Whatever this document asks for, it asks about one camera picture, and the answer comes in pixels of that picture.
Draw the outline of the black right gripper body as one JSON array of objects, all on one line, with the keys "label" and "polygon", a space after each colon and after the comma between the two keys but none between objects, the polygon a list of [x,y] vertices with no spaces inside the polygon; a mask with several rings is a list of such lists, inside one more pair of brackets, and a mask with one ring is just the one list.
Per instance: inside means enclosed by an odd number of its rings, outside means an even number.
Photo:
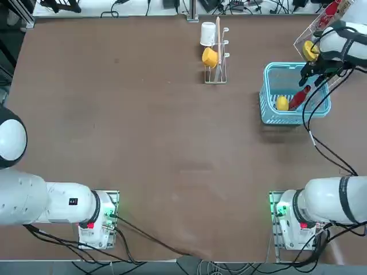
[{"label": "black right gripper body", "polygon": [[322,57],[319,57],[315,62],[313,62],[311,74],[318,75],[331,75],[338,74],[341,70],[343,70],[344,64],[342,61],[336,60],[325,60]]}]

